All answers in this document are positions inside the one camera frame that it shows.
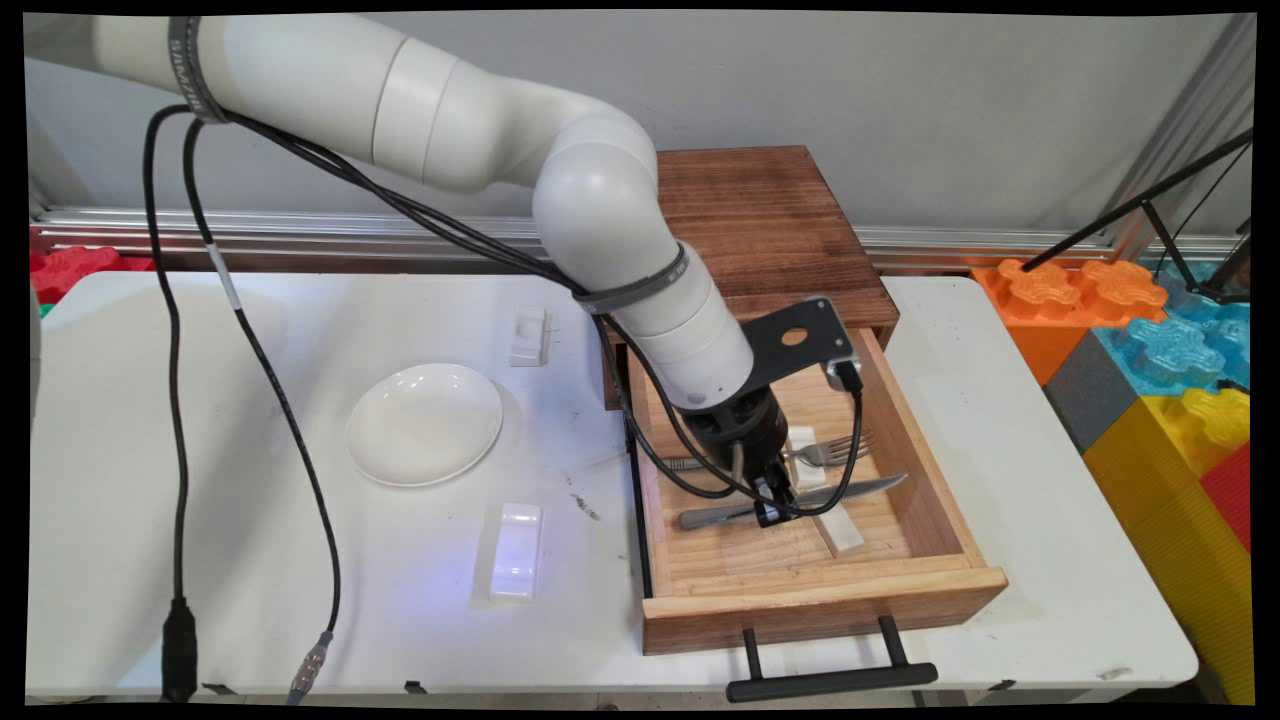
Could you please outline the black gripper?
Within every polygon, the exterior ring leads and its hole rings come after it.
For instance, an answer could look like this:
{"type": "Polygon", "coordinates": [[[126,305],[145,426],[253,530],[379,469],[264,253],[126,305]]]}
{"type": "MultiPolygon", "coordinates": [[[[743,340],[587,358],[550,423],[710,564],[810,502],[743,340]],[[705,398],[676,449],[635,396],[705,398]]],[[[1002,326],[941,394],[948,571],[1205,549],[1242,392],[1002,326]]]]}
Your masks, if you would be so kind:
{"type": "Polygon", "coordinates": [[[714,407],[686,411],[685,425],[704,456],[721,470],[732,470],[733,445],[742,446],[740,480],[762,497],[751,502],[759,528],[785,523],[783,509],[799,506],[788,465],[781,455],[788,423],[769,386],[714,407]]]}

